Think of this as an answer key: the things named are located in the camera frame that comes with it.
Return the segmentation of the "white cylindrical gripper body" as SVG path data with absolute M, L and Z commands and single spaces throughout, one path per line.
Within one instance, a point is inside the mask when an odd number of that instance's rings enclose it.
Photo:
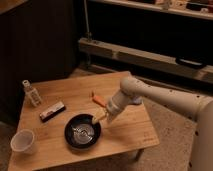
M 130 96 L 118 90 L 107 102 L 106 110 L 110 116 L 117 116 L 122 113 L 125 108 L 137 101 L 137 96 Z

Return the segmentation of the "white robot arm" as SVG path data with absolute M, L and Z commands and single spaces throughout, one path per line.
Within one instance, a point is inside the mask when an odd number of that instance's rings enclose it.
M 197 123 L 188 171 L 213 171 L 213 97 L 146 84 L 133 77 L 124 77 L 119 90 L 106 103 L 103 114 L 93 117 L 112 122 L 125 108 L 146 97 L 182 114 Z

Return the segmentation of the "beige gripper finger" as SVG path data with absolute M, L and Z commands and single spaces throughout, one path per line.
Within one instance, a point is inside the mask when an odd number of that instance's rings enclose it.
M 107 117 L 107 123 L 111 123 L 113 121 L 113 117 L 111 115 L 109 115 Z
M 96 124 L 107 116 L 106 110 L 101 108 L 92 118 L 92 123 Z

